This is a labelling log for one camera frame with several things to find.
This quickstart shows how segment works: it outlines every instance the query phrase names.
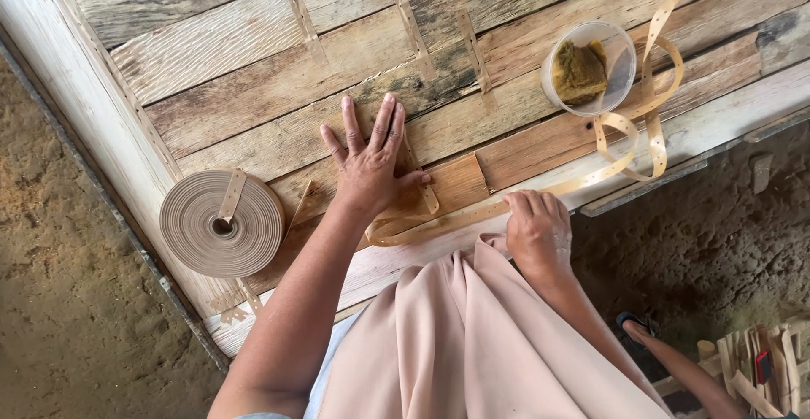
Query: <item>plastic tub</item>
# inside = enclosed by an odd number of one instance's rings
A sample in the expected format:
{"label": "plastic tub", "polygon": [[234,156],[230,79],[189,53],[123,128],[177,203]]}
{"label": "plastic tub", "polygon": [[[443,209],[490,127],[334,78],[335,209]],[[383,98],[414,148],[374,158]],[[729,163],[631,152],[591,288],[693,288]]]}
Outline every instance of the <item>plastic tub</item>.
{"label": "plastic tub", "polygon": [[[571,40],[577,47],[586,46],[590,41],[599,40],[605,49],[607,65],[605,71],[607,77],[607,89],[602,95],[589,103],[579,104],[570,107],[560,100],[554,90],[552,83],[552,62],[560,44],[563,41]],[[633,40],[626,31],[611,22],[601,20],[589,20],[582,22],[571,28],[568,33],[554,44],[554,48],[543,61],[543,68],[540,72],[540,82],[543,93],[552,104],[558,108],[563,108],[580,116],[597,116],[607,111],[613,110],[622,100],[627,97],[630,88],[633,86],[633,79],[636,75],[636,49]]]}

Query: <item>dirt floor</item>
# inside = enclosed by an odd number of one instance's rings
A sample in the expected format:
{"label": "dirt floor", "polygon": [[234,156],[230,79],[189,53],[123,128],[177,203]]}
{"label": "dirt floor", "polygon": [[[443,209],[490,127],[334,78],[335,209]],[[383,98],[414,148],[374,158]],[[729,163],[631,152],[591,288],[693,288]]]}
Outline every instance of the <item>dirt floor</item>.
{"label": "dirt floor", "polygon": [[[222,373],[2,60],[0,111],[2,416],[204,416]],[[774,176],[754,195],[748,162],[764,151]],[[604,318],[645,314],[694,351],[775,321],[781,298],[806,302],[808,159],[804,123],[601,217],[573,217],[574,268]]]}

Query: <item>finger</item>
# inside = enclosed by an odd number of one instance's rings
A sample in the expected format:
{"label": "finger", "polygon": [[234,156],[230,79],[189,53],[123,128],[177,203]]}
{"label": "finger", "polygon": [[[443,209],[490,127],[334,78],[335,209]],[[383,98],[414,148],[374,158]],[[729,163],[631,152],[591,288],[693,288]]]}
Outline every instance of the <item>finger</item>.
{"label": "finger", "polygon": [[327,145],[329,153],[331,153],[332,157],[335,158],[338,166],[343,166],[343,163],[346,162],[348,153],[346,152],[346,149],[340,145],[338,139],[335,138],[335,133],[332,132],[332,129],[329,126],[321,124],[321,137],[323,137],[323,143]]}
{"label": "finger", "polygon": [[406,189],[409,186],[417,186],[421,183],[428,183],[430,175],[422,171],[413,171],[401,176],[397,182],[400,184],[400,189]]}
{"label": "finger", "polygon": [[540,196],[543,200],[543,206],[546,207],[546,212],[548,212],[550,216],[560,215],[560,210],[556,205],[556,196],[551,193],[541,193]]}
{"label": "finger", "polygon": [[504,202],[509,204],[513,216],[531,218],[533,215],[532,206],[523,193],[509,193],[504,196]]}
{"label": "finger", "polygon": [[391,123],[391,131],[389,131],[386,144],[382,148],[396,155],[404,137],[405,108],[400,103],[397,103],[394,109],[394,122]]}
{"label": "finger", "polygon": [[568,207],[565,207],[559,197],[557,198],[557,209],[560,211],[560,219],[565,226],[571,227],[571,215],[568,213]]}
{"label": "finger", "polygon": [[340,106],[343,110],[343,128],[346,130],[346,144],[349,145],[349,153],[357,155],[365,148],[363,142],[363,134],[359,132],[357,125],[357,116],[354,113],[354,101],[350,96],[344,96],[340,100]]}
{"label": "finger", "polygon": [[534,212],[535,215],[548,215],[546,205],[543,203],[543,197],[540,193],[533,190],[526,190],[523,191],[523,193],[526,193],[526,198],[529,199],[529,205],[532,206],[532,212]]}
{"label": "finger", "polygon": [[374,129],[371,131],[369,147],[372,151],[379,151],[386,143],[388,128],[391,124],[391,114],[394,111],[396,98],[393,93],[386,93],[386,98],[382,101],[380,112],[377,113],[377,121],[374,122]]}

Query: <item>pink fabric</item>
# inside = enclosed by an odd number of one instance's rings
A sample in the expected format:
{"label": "pink fabric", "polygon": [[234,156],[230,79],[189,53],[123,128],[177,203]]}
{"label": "pink fabric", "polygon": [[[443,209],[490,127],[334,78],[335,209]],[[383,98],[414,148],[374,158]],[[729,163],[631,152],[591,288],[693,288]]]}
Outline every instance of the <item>pink fabric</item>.
{"label": "pink fabric", "polygon": [[341,342],[319,417],[668,418],[505,252],[483,234],[472,255],[406,269]]}

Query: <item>foot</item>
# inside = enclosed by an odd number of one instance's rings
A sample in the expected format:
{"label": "foot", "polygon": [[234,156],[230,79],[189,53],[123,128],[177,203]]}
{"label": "foot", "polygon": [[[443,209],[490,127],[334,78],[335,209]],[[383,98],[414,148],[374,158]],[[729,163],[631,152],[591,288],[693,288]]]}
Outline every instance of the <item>foot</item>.
{"label": "foot", "polygon": [[647,331],[646,327],[642,326],[638,322],[633,321],[632,319],[624,321],[621,324],[621,327],[636,343],[644,344],[646,339],[654,338],[652,335],[650,335],[650,332]]}

